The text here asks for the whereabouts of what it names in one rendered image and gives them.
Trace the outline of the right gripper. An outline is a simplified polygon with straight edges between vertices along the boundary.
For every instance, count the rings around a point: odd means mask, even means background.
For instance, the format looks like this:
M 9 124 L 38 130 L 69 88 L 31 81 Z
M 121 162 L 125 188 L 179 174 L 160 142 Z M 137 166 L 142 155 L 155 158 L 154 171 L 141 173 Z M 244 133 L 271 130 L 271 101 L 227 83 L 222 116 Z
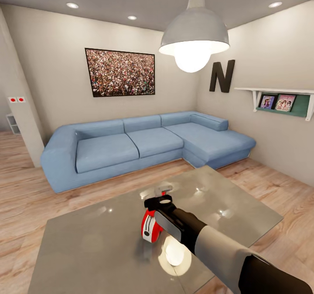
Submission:
M 157 197 L 157 198 L 153 197 L 153 198 L 146 199 L 145 202 L 144 202 L 145 208 L 148 207 L 149 211 L 154 211 L 155 210 L 155 205 L 156 205 L 156 203 L 160 199 L 167 199 L 167 200 L 170 201 L 171 196 L 169 194 L 167 194 L 167 195 L 164 195 L 164 196 L 161 196 L 161 197 Z

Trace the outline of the radio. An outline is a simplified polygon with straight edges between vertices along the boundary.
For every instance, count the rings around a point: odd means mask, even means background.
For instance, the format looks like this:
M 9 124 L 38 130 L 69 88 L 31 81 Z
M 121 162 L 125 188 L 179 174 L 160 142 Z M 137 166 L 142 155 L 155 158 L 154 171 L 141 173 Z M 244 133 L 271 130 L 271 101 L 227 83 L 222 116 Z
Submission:
M 162 195 L 165 194 L 166 192 L 162 193 Z M 141 224 L 142 237 L 151 243 L 157 241 L 159 235 L 163 230 L 163 228 L 156 222 L 154 218 L 154 212 L 155 210 L 154 211 L 147 210 Z

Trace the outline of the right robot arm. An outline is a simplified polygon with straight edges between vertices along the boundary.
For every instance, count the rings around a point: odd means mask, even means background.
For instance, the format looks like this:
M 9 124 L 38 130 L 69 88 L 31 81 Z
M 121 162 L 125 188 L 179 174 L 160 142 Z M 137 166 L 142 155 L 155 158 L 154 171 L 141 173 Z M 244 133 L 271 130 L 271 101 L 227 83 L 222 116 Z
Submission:
M 259 253 L 234 241 L 172 203 L 173 186 L 155 187 L 145 208 L 156 222 L 184 244 L 234 294 L 314 294 L 314 286 L 278 268 Z

